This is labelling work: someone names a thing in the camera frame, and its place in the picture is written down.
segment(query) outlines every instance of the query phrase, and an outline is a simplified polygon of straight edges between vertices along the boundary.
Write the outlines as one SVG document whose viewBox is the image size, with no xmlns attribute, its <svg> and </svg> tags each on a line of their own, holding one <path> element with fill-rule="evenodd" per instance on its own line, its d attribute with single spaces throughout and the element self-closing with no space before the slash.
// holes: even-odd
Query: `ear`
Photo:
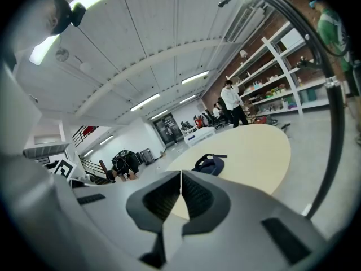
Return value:
<svg viewBox="0 0 361 271">
<path fill-rule="evenodd" d="M 57 26 L 57 24 L 58 24 L 58 19 L 56 17 L 53 17 L 51 19 L 51 25 L 50 25 L 51 29 L 54 29 Z"/>
</svg>

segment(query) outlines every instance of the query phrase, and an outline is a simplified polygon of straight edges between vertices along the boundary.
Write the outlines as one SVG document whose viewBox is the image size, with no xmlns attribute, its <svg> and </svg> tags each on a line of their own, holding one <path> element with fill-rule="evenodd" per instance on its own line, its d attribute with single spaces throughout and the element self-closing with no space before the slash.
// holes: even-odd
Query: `ceiling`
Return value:
<svg viewBox="0 0 361 271">
<path fill-rule="evenodd" d="M 128 124 L 200 96 L 207 79 L 181 81 L 200 72 L 216 73 L 240 45 L 222 40 L 243 3 L 233 0 L 102 0 L 90 7 L 79 27 L 70 25 L 41 65 L 19 63 L 16 79 L 38 99 L 40 110 L 86 116 L 98 125 Z M 70 56 L 59 62 L 59 46 Z M 81 63 L 87 69 L 81 71 Z M 160 97 L 131 112 L 132 106 Z"/>
</svg>

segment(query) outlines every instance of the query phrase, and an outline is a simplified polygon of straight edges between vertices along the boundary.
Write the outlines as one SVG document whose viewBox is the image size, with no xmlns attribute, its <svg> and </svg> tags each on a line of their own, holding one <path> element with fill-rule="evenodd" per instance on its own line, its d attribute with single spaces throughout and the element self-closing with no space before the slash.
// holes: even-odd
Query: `floor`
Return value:
<svg viewBox="0 0 361 271">
<path fill-rule="evenodd" d="M 321 184 L 327 165 L 329 143 L 331 137 L 330 115 L 328 109 L 310 111 L 304 114 L 303 119 L 298 114 L 273 116 L 278 120 L 278 127 L 291 123 L 286 134 L 291 145 L 291 161 L 288 172 L 274 197 L 298 213 L 302 213 L 312 203 Z M 217 131 L 224 132 L 229 126 Z M 355 202 L 358 202 L 361 187 L 361 146 L 355 142 L 357 131 L 355 120 L 350 110 L 345 109 L 345 140 L 341 161 L 334 183 L 319 210 L 312 218 L 319 231 L 330 238 L 335 232 L 347 225 L 352 214 Z M 142 175 L 153 175 L 163 172 L 167 166 L 186 151 L 187 145 L 179 142 L 169 147 L 166 155 L 155 163 L 139 172 Z M 180 228 L 185 220 L 174 215 L 169 216 L 164 226 L 165 237 L 173 229 Z M 172 253 L 179 241 L 166 241 L 170 244 Z"/>
</svg>

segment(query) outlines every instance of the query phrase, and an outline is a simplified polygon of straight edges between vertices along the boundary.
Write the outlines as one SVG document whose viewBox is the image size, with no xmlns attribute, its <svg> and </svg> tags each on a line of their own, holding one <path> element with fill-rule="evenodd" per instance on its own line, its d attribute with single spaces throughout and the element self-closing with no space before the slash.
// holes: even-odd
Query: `person in green shirt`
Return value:
<svg viewBox="0 0 361 271">
<path fill-rule="evenodd" d="M 343 53 L 347 47 L 347 38 L 340 17 L 335 11 L 331 10 L 323 0 L 310 0 L 310 7 L 321 13 L 321 17 L 317 24 L 317 31 L 323 42 L 333 53 Z M 339 60 L 350 91 L 356 100 L 356 107 L 358 109 L 358 128 L 360 131 L 361 100 L 353 75 L 350 52 L 347 51 L 344 56 L 339 57 Z M 361 135 L 356 138 L 356 141 L 361 145 Z"/>
</svg>

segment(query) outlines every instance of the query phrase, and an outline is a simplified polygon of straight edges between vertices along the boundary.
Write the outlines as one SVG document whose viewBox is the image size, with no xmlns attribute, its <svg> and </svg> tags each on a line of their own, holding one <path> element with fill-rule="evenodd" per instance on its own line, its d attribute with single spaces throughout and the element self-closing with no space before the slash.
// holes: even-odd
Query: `round table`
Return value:
<svg viewBox="0 0 361 271">
<path fill-rule="evenodd" d="M 221 158 L 224 169 L 219 178 L 272 194 L 286 175 L 291 149 L 287 136 L 279 128 L 266 124 L 245 125 L 225 130 L 190 147 L 168 166 L 167 171 L 190 170 L 205 154 L 228 156 Z M 189 220 L 182 196 L 172 213 Z"/>
</svg>

